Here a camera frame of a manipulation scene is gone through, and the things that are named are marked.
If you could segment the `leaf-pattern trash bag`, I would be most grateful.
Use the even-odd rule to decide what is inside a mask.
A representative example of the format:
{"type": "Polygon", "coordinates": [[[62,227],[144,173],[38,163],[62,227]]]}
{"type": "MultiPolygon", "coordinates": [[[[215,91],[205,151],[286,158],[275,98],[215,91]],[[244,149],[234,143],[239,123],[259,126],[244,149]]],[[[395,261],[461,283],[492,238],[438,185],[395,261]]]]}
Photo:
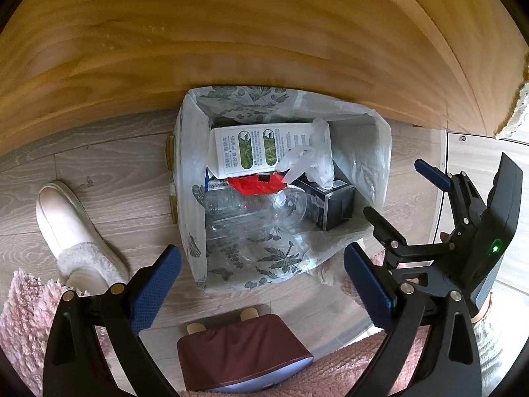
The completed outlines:
{"type": "Polygon", "coordinates": [[[189,91],[174,130],[179,231],[196,285],[287,281],[367,233],[392,152],[375,110],[257,86],[189,91]]]}

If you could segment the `red wrapper in bin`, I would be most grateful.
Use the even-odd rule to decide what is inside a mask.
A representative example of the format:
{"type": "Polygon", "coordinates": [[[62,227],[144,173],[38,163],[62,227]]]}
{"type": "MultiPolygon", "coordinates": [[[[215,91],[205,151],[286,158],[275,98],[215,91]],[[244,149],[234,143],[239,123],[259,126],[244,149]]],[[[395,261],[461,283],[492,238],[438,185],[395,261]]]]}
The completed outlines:
{"type": "Polygon", "coordinates": [[[243,196],[268,196],[276,194],[287,187],[282,180],[283,175],[272,172],[244,177],[230,177],[228,183],[243,196]]]}

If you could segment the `white green carton box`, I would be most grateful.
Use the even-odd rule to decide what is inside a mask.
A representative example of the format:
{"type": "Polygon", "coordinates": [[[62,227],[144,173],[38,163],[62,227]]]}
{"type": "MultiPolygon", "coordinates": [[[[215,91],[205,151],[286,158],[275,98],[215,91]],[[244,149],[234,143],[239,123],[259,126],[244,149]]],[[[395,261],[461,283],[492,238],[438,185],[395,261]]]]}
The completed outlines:
{"type": "Polygon", "coordinates": [[[290,150],[310,146],[320,126],[312,122],[214,128],[207,169],[218,179],[273,172],[290,150]]]}

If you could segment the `white plastic bag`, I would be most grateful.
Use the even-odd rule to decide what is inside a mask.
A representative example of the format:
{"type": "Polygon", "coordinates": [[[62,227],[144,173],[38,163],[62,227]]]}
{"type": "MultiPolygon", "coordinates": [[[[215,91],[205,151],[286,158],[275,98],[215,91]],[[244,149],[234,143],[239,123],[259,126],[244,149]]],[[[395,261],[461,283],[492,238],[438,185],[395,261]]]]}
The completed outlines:
{"type": "Polygon", "coordinates": [[[309,182],[329,189],[335,181],[330,127],[321,118],[314,119],[310,127],[309,144],[290,149],[278,162],[275,171],[285,173],[282,181],[287,185],[305,175],[309,182]]]}

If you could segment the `wooden bed frame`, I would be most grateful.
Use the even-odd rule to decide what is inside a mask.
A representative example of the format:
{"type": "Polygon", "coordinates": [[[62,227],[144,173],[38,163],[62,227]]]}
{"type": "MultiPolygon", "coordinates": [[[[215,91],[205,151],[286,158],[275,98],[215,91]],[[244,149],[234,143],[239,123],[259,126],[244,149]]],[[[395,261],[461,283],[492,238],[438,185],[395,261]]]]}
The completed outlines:
{"type": "Polygon", "coordinates": [[[493,135],[527,58],[500,0],[22,0],[1,33],[1,150],[205,85],[317,91],[493,135]]]}

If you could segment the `black small box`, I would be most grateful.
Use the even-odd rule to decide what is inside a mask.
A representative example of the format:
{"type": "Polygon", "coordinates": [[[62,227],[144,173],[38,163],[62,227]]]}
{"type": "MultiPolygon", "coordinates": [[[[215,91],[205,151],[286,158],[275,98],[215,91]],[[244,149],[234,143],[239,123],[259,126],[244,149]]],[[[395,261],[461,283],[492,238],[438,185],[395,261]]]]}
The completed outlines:
{"type": "Polygon", "coordinates": [[[319,229],[329,231],[352,218],[356,187],[335,178],[331,188],[324,189],[305,176],[293,182],[306,193],[305,217],[319,229]]]}

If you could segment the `clear plastic bottle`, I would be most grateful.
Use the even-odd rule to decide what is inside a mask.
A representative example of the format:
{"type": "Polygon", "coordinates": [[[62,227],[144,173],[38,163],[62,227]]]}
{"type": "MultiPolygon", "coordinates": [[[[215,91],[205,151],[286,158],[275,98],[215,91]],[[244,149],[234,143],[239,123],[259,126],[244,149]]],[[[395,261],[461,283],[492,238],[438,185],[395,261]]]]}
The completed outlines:
{"type": "Polygon", "coordinates": [[[233,187],[205,194],[206,252],[218,271],[254,265],[277,279],[300,271],[307,251],[303,234],[316,225],[308,218],[309,197],[288,186],[265,196],[243,196],[233,187]]]}

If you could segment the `white fluffy slipper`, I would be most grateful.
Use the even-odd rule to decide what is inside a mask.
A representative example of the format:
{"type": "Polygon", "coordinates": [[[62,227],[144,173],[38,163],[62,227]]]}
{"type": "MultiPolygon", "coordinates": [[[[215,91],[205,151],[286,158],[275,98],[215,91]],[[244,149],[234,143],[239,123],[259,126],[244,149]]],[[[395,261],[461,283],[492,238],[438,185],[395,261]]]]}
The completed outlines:
{"type": "Polygon", "coordinates": [[[129,282],[128,267],[98,233],[66,184],[56,180],[40,189],[36,219],[65,285],[99,295],[116,283],[129,282]]]}

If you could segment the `dark red stool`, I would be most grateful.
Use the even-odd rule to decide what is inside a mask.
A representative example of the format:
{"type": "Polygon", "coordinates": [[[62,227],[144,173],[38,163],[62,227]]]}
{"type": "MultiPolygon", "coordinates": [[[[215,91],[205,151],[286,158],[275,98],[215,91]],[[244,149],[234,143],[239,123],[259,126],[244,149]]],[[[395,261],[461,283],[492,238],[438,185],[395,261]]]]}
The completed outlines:
{"type": "Polygon", "coordinates": [[[314,361],[275,314],[188,334],[178,340],[177,350],[185,388],[193,392],[262,391],[314,361]]]}

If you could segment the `pink shaggy rug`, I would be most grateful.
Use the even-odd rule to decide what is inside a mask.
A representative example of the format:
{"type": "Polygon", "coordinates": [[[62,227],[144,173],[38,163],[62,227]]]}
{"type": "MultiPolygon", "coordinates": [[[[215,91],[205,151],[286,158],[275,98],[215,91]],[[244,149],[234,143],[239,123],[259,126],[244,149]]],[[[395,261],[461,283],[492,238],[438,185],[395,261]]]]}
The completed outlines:
{"type": "MultiPolygon", "coordinates": [[[[81,275],[73,284],[78,294],[94,295],[123,282],[104,257],[90,259],[73,267],[70,278],[81,275]]],[[[1,349],[20,379],[35,396],[42,395],[43,368],[48,336],[58,303],[70,287],[59,281],[42,282],[19,270],[14,273],[8,298],[1,313],[1,349]]],[[[382,332],[350,344],[318,359],[308,368],[255,396],[344,396],[373,359],[386,335],[382,332]]]]}

